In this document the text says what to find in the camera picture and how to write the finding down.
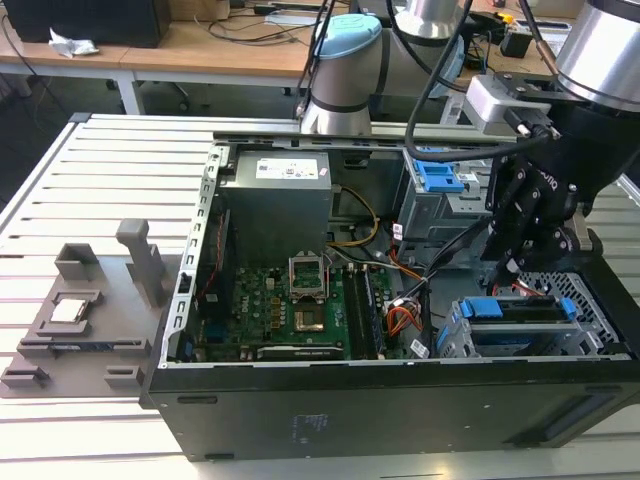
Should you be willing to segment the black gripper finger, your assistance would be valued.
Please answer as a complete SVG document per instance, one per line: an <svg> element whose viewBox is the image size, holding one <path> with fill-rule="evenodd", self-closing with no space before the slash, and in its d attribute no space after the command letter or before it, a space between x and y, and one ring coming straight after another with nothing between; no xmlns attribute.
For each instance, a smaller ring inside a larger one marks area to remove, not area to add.
<svg viewBox="0 0 640 480"><path fill-rule="evenodd" d="M482 260L529 262L540 254L541 234L534 220L542 197L537 170L524 155L494 161L486 197L491 220Z"/></svg>
<svg viewBox="0 0 640 480"><path fill-rule="evenodd" d="M514 222L498 228L502 257L498 262L498 286L511 285L523 272L551 270L570 250L571 241L562 227L535 226L526 232Z"/></svg>

